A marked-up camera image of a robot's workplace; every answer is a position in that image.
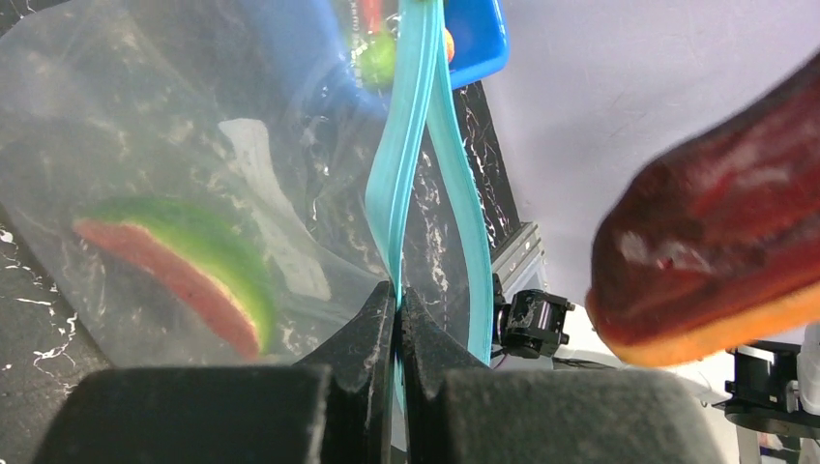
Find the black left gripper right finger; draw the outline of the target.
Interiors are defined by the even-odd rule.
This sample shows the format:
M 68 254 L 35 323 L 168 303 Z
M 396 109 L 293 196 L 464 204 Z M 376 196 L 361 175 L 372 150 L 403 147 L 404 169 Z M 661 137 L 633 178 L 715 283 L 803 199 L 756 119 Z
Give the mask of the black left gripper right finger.
M 494 370 L 407 290 L 398 329 L 412 463 L 719 463 L 672 375 L 617 369 Z

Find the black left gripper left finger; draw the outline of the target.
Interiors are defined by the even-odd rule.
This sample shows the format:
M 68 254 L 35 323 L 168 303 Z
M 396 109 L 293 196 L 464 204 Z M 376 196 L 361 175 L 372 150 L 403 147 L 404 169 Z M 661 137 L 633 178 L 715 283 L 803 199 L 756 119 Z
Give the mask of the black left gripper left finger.
M 386 463 L 395 290 L 292 365 L 117 368 L 87 376 L 38 463 Z

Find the green watermelon slice toy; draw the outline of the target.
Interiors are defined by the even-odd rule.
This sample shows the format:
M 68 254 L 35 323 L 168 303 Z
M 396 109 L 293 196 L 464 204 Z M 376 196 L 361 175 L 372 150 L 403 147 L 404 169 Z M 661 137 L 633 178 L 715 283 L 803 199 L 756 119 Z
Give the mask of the green watermelon slice toy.
M 72 229 L 152 276 L 238 355 L 255 360 L 271 347 L 274 280 L 225 218 L 178 199 L 126 196 L 85 209 Z

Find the clear zip top bag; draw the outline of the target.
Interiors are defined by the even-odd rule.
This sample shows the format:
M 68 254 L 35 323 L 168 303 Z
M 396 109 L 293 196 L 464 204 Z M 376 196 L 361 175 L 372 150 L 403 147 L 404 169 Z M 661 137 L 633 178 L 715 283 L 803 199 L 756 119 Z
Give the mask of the clear zip top bag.
M 490 260 L 441 1 L 402 14 L 388 105 L 285 96 L 246 1 L 5 1 L 1 204 L 117 366 L 292 363 L 382 281 L 490 352 Z M 264 260 L 273 341 L 238 355 L 151 275 L 77 236 L 108 198 L 225 218 Z

